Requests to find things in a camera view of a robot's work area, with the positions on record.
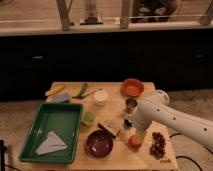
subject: blue sponge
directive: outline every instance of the blue sponge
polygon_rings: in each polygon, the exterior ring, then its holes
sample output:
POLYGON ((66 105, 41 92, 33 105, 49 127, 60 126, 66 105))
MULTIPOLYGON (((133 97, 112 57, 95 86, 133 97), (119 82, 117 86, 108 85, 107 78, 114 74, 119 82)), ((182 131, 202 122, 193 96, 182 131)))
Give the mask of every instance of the blue sponge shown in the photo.
POLYGON ((68 93, 58 94, 53 97, 53 101, 55 103, 69 102, 70 96, 68 93))

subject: dark red bowl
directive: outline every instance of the dark red bowl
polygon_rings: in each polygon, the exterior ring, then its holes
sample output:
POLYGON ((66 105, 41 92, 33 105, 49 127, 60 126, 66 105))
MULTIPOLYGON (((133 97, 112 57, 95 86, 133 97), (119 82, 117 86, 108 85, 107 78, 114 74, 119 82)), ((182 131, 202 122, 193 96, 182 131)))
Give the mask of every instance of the dark red bowl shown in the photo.
POLYGON ((105 157, 113 148, 111 135, 104 130, 92 132, 86 141, 86 150, 97 158, 105 157))
POLYGON ((134 78, 126 79, 121 85, 121 92, 125 95, 137 97, 144 91, 144 85, 134 78))

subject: banana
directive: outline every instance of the banana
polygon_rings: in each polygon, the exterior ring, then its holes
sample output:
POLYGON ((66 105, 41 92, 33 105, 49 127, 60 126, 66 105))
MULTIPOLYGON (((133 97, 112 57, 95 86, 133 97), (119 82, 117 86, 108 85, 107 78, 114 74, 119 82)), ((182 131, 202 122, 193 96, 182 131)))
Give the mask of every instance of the banana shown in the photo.
POLYGON ((51 95, 57 94, 57 93, 59 93, 61 90, 63 90, 64 87, 65 87, 64 85, 57 86, 57 87, 55 87, 55 88, 53 88, 53 89, 47 91, 47 92, 45 93, 45 96, 51 96, 51 95))

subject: person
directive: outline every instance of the person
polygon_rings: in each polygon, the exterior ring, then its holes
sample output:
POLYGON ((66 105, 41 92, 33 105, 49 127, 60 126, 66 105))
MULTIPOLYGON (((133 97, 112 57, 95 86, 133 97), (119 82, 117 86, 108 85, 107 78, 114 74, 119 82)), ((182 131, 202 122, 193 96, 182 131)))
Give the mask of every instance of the person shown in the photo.
MULTIPOLYGON (((149 16, 156 16, 156 10, 162 7, 165 7, 165 10, 161 17, 158 18, 158 22, 166 22, 169 19, 169 16, 172 15, 178 8, 178 0, 133 0, 132 6, 132 22, 137 23, 140 18, 140 8, 146 7, 149 9, 149 16)), ((149 22, 156 22, 155 17, 150 17, 149 22)))

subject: bunch of grapes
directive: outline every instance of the bunch of grapes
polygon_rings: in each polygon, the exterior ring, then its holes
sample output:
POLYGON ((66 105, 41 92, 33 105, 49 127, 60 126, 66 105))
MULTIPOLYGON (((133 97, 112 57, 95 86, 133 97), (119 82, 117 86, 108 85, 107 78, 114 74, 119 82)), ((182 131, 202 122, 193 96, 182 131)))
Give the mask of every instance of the bunch of grapes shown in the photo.
POLYGON ((165 154, 166 140, 160 132, 152 133, 153 142, 150 147, 150 154, 153 155, 156 159, 160 159, 165 154))

